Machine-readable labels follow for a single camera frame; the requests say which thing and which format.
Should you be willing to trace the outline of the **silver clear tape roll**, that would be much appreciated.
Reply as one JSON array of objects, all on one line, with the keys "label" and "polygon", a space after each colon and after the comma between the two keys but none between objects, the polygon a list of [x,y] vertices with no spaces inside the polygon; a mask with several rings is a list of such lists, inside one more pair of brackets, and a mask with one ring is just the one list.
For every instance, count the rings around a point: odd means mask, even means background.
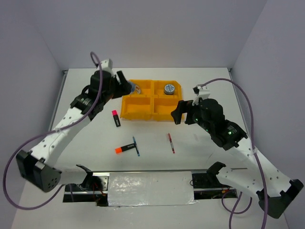
[{"label": "silver clear tape roll", "polygon": [[140,88],[140,86],[137,85],[137,91],[134,92],[134,94],[141,94],[141,88]]}]

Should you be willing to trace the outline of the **red pen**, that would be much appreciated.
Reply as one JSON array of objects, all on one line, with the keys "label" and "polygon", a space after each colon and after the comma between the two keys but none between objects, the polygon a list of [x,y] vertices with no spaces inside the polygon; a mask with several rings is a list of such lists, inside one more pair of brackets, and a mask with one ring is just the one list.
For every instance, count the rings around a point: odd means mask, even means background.
[{"label": "red pen", "polygon": [[172,153],[175,154],[175,150],[174,150],[174,146],[173,146],[173,141],[172,141],[170,133],[168,133],[168,138],[169,138],[169,142],[170,142],[170,145],[171,145]]}]

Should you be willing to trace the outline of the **pink cap black highlighter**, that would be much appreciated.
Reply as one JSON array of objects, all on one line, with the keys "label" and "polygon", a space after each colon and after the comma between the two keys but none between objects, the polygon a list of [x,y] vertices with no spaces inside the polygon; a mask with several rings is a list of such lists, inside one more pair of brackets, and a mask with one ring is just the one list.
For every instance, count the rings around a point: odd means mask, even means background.
[{"label": "pink cap black highlighter", "polygon": [[116,110],[112,110],[112,116],[113,116],[116,127],[120,127],[121,123],[120,123],[120,119],[119,119],[119,116],[118,116],[118,113]]}]

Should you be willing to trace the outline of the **orange cap black highlighter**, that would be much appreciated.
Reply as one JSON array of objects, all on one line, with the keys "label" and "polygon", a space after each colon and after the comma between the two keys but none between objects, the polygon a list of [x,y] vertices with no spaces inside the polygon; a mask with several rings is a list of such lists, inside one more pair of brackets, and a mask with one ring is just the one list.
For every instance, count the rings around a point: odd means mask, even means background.
[{"label": "orange cap black highlighter", "polygon": [[121,147],[119,147],[119,148],[116,148],[116,149],[115,149],[115,153],[116,153],[116,154],[120,154],[120,153],[122,153],[122,152],[124,152],[124,151],[130,150],[130,149],[133,149],[133,148],[135,148],[135,144],[128,144],[128,145],[125,145],[125,146],[121,146]]}]

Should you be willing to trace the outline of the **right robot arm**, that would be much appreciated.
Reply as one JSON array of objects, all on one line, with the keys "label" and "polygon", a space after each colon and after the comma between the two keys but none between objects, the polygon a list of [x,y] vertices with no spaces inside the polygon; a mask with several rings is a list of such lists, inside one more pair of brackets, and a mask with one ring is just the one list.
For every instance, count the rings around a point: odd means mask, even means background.
[{"label": "right robot arm", "polygon": [[247,133],[225,118],[223,107],[215,99],[200,99],[198,104],[181,100],[171,112],[175,124],[181,123],[183,114],[186,114],[187,125],[199,125],[218,147],[240,160],[249,170],[234,171],[222,162],[215,162],[207,171],[208,183],[213,187],[220,184],[235,187],[258,200],[268,216],[280,218],[304,188],[303,183],[284,175],[253,147]]}]

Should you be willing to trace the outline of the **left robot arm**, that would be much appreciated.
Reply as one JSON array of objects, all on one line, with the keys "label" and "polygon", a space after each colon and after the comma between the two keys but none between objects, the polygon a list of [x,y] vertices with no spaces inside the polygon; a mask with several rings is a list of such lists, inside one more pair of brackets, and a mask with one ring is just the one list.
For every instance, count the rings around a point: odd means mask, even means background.
[{"label": "left robot arm", "polygon": [[20,150],[16,160],[21,176],[47,193],[59,184],[76,184],[88,190],[100,179],[87,167],[77,164],[79,170],[59,170],[54,167],[72,139],[87,126],[111,99],[129,95],[135,84],[127,81],[118,71],[96,71],[81,94],[71,102],[65,116],[57,126],[29,152]]}]

